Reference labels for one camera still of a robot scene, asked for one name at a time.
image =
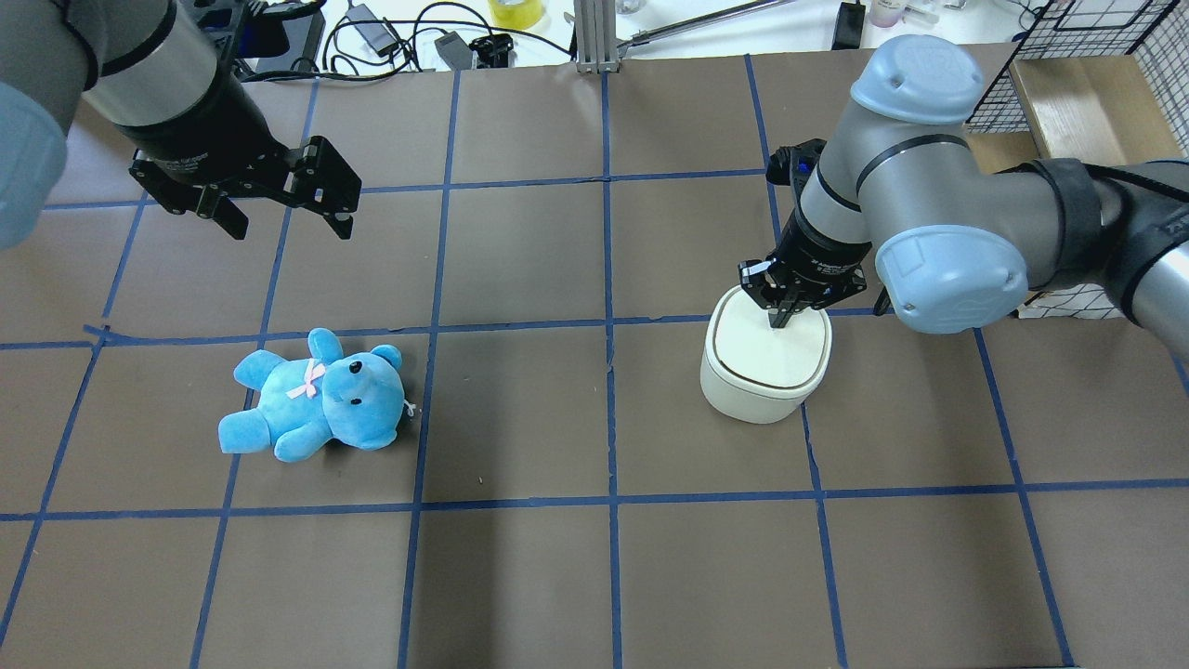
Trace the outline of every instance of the yellow object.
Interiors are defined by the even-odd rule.
[[[541,20],[541,0],[487,0],[496,27],[526,30]]]

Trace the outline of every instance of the white bottle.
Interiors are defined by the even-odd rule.
[[[872,0],[872,25],[892,27],[904,15],[905,0]]]

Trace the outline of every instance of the plastic bottle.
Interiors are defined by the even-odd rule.
[[[872,0],[872,25],[892,27],[904,15],[905,0]]]
[[[496,27],[527,30],[541,20],[545,7],[541,0],[487,0]]]

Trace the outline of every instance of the plush toy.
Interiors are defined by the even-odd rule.
[[[259,351],[235,366],[235,381],[260,402],[219,422],[225,454],[273,447],[277,460],[298,462],[332,438],[367,452],[396,440],[401,416],[413,415],[397,375],[401,352],[382,345],[344,358],[334,332],[319,327],[309,333],[309,360],[287,361]]]

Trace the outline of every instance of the white container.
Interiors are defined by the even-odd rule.
[[[781,421],[822,383],[832,341],[825,310],[806,309],[774,329],[768,326],[768,311],[736,285],[710,316],[702,395],[738,421]]]
[[[870,17],[872,25],[879,27],[892,27],[904,15],[906,0],[872,0]]]

